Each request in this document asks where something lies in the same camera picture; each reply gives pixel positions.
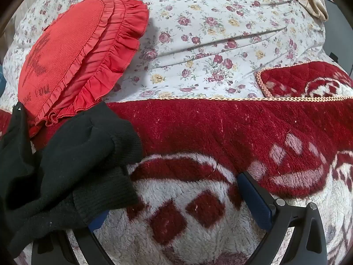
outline pillow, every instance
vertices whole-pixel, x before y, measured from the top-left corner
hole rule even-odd
[[[30,136],[110,92],[139,48],[148,9],[136,0],[84,0],[44,31],[18,83]]]

